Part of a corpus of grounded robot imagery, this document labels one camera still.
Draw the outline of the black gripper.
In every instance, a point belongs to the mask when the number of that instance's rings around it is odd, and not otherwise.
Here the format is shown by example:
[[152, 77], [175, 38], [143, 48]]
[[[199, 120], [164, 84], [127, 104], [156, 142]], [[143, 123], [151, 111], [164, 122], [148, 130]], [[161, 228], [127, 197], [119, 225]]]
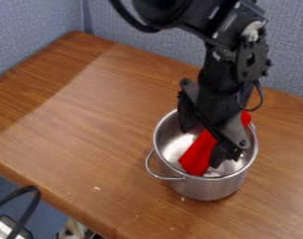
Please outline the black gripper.
[[179, 125], [185, 134], [200, 125], [217, 142], [209, 156], [209, 166], [219, 168], [224, 161], [237, 161], [243, 149], [251, 146], [239, 114], [248, 97], [237, 97], [241, 90], [251, 94], [252, 86], [236, 81], [231, 65], [205, 66], [199, 70], [196, 81], [180, 80]]

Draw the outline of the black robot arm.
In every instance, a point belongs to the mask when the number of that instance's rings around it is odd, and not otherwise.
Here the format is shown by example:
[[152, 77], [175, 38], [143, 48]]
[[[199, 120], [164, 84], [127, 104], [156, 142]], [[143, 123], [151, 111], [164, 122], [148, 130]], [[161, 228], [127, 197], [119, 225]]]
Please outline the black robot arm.
[[108, 0], [123, 20], [139, 31], [155, 34], [181, 29], [204, 44], [204, 66], [196, 81], [183, 79], [177, 94], [180, 130], [203, 126], [216, 139], [208, 150], [213, 168], [235, 160], [251, 147], [240, 114], [272, 61], [265, 40], [267, 18], [256, 0], [132, 0], [131, 13], [121, 0]]

